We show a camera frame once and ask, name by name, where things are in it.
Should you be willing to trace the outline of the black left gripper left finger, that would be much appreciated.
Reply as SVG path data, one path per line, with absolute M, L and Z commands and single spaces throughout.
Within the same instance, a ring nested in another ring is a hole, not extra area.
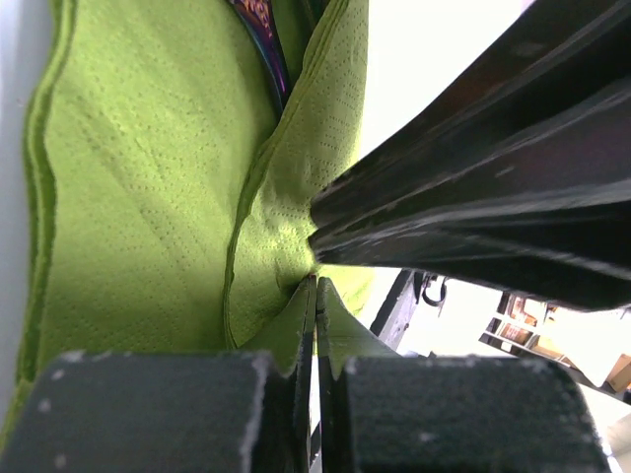
M 306 472 L 316 280 L 247 350 L 67 352 L 38 377 L 5 472 Z

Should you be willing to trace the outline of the green paper napkin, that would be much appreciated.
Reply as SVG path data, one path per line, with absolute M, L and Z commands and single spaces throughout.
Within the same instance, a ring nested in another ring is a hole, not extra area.
M 308 274 L 358 314 L 373 273 L 317 266 L 311 199 L 359 158 L 369 5 L 273 16 L 293 91 L 225 1 L 54 1 L 28 109 L 30 294 L 2 432 L 70 350 L 237 348 Z

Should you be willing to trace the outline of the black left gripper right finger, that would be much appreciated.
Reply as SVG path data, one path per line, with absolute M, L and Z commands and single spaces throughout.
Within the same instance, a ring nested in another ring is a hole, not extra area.
M 575 381 L 543 359 L 402 357 L 316 293 L 326 472 L 605 472 Z

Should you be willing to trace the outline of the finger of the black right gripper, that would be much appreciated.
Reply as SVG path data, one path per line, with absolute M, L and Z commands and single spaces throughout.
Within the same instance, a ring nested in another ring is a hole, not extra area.
M 630 302 L 630 92 L 310 239 L 325 263 L 400 266 L 578 310 Z
M 605 24 L 617 24 L 628 1 L 534 1 L 518 19 L 415 118 L 341 174 L 319 195 L 332 196 L 368 172 L 383 154 L 410 151 L 434 140 L 526 87 L 562 55 Z

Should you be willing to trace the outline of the iridescent rainbow fork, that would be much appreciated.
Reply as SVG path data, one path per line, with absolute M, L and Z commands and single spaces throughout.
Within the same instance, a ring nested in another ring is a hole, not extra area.
M 240 21 L 255 44 L 265 66 L 278 115 L 288 102 L 292 86 L 276 29 L 272 3 L 268 0 L 230 0 Z

